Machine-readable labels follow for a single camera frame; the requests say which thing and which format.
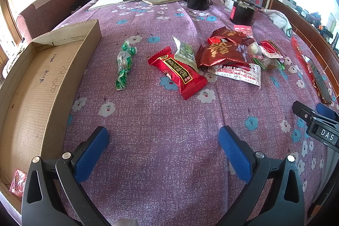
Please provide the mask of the black smartphone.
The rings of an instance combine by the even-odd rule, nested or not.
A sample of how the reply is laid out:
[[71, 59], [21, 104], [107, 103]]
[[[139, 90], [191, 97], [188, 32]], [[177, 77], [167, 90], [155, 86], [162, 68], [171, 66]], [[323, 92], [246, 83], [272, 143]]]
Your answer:
[[325, 85], [325, 82], [314, 64], [313, 60], [307, 56], [303, 56], [306, 64], [307, 64], [307, 70], [309, 74], [311, 75], [312, 82], [314, 83], [314, 86], [316, 87], [318, 91], [318, 95], [321, 98], [321, 101], [324, 104], [330, 104], [332, 102], [332, 98], [330, 97], [330, 94], [328, 92], [327, 86]]

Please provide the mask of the green clear candy packet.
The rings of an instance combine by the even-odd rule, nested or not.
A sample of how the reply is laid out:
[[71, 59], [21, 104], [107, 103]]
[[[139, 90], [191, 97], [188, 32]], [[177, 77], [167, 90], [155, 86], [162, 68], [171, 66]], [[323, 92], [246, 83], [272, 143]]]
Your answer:
[[132, 69], [132, 58], [137, 54], [137, 48], [129, 41], [125, 41], [121, 46], [121, 51], [117, 55], [118, 76], [115, 81], [117, 91], [125, 89], [127, 75]]

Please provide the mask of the red gold foil envelope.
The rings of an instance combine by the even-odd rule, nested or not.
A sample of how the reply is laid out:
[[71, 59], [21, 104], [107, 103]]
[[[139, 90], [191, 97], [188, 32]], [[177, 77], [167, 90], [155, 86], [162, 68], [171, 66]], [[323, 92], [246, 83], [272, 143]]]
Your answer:
[[328, 88], [318, 70], [316, 65], [314, 64], [313, 60], [309, 58], [308, 56], [305, 56], [301, 48], [297, 42], [297, 40], [292, 37], [291, 38], [292, 47], [294, 49], [294, 52], [302, 65], [303, 69], [305, 70], [306, 74], [308, 75], [308, 78], [310, 79], [313, 87], [315, 88], [317, 95], [321, 99], [322, 103], [324, 104], [331, 104], [332, 98], [330, 97], [330, 94], [328, 92]]

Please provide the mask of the clear green-edged snack packet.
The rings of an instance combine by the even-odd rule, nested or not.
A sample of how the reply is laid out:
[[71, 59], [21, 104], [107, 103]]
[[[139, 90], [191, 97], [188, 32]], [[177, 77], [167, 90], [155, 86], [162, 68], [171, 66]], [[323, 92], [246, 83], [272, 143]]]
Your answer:
[[273, 70], [278, 68], [278, 70], [285, 70], [285, 65], [276, 58], [253, 58], [252, 59], [257, 65], [259, 65], [263, 70]]

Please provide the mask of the long red black-label snack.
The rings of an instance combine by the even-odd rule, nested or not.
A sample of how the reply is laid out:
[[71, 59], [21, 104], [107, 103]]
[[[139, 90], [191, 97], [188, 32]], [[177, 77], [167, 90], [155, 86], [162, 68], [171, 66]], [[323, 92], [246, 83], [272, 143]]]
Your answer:
[[179, 89], [182, 97], [187, 100], [200, 91], [207, 79], [199, 75], [192, 67], [175, 59], [169, 46], [148, 59], [148, 64], [157, 67], [168, 76]]

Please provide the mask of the cardboard box tray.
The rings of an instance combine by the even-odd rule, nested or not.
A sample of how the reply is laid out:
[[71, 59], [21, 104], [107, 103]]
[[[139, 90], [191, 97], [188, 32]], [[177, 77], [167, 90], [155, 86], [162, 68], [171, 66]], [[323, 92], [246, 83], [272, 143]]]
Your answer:
[[9, 190], [14, 172], [27, 172], [35, 156], [61, 156], [76, 92], [101, 37], [96, 19], [36, 37], [1, 86], [1, 203], [17, 219], [21, 199]]

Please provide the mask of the small red snack packet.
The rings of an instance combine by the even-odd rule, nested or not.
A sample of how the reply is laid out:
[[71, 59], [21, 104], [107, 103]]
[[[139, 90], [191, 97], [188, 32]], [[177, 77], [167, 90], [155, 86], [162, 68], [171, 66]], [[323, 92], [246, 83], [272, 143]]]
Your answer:
[[264, 56], [276, 59], [283, 58], [283, 55], [269, 41], [260, 41], [259, 46]]

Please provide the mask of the green leaf snack packet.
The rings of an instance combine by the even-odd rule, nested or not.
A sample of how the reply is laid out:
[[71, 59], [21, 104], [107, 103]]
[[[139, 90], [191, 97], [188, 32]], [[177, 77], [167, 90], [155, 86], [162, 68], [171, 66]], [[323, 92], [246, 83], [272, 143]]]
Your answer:
[[193, 70], [198, 72], [198, 67], [195, 61], [194, 51], [191, 45], [181, 42], [173, 36], [174, 42], [177, 47], [177, 52], [174, 54], [174, 59], [190, 66]]

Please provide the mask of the white cloth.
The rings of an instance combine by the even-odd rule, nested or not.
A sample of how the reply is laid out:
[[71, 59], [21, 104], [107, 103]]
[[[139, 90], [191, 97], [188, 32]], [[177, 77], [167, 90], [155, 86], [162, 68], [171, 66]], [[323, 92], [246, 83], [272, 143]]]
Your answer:
[[283, 30], [288, 38], [292, 35], [292, 26], [288, 18], [278, 10], [262, 9], [261, 12], [267, 15], [279, 29]]

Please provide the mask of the white red sachet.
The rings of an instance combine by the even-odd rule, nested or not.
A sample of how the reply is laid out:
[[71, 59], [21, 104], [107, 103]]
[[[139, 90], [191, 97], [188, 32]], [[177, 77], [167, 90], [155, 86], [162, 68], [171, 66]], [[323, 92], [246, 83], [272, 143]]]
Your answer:
[[226, 65], [215, 65], [209, 67], [208, 71], [217, 76], [243, 81], [261, 87], [261, 67], [256, 64], [249, 64], [249, 69]]

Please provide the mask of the near black jar with cork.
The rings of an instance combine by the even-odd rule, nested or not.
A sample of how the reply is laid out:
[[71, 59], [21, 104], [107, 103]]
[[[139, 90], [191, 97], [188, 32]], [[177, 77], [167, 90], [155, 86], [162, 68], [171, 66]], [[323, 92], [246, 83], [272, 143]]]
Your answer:
[[250, 0], [235, 0], [230, 15], [230, 20], [235, 25], [250, 26], [255, 11], [261, 9], [258, 5], [250, 2]]

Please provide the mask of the wooden bench backrest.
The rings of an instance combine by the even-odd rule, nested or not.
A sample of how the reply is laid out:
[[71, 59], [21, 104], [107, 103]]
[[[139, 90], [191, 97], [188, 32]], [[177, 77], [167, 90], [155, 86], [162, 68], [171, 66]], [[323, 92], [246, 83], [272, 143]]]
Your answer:
[[281, 11], [290, 21], [292, 30], [307, 44], [326, 73], [338, 99], [338, 56], [320, 33], [292, 8], [278, 0], [269, 0], [268, 8]]

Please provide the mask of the purple floral tablecloth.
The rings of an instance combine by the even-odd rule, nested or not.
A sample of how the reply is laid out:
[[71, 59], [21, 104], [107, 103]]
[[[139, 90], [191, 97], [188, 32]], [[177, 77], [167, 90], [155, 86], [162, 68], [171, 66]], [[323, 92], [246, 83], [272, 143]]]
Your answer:
[[[214, 1], [204, 12], [190, 10], [184, 2], [89, 7], [60, 23], [97, 19], [102, 33], [71, 108], [64, 149], [75, 149], [98, 126], [109, 131], [110, 143], [83, 184], [109, 223], [132, 219], [139, 225], [215, 225], [244, 186], [218, 142], [224, 125], [271, 158], [292, 154], [305, 205], [312, 204], [328, 150], [307, 135], [292, 104], [314, 108], [320, 99], [291, 38], [265, 14], [254, 15], [253, 36], [282, 50], [285, 70], [263, 71], [258, 87], [203, 69], [207, 85], [185, 100], [148, 59], [167, 46], [175, 51], [173, 36], [198, 50], [216, 29], [232, 29], [223, 5]], [[125, 89], [117, 91], [117, 55], [125, 41], [137, 54]]]

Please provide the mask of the dark red gold-character snack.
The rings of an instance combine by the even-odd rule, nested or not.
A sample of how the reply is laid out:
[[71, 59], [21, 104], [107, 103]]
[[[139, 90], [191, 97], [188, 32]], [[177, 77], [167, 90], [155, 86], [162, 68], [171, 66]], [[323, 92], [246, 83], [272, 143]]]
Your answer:
[[195, 60], [198, 67], [229, 64], [248, 65], [252, 62], [249, 54], [240, 45], [231, 42], [218, 42], [207, 46], [201, 45]]

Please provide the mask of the pink cartoon snack packet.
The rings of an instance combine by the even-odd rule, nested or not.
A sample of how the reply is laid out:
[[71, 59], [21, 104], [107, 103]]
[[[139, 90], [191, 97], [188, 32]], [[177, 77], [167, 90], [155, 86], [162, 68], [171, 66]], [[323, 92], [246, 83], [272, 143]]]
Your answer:
[[260, 54], [260, 48], [253, 37], [252, 28], [246, 25], [234, 25], [234, 30], [237, 32], [242, 32], [246, 35], [246, 40], [243, 39], [242, 43], [247, 46], [248, 54], [252, 56], [257, 56]]

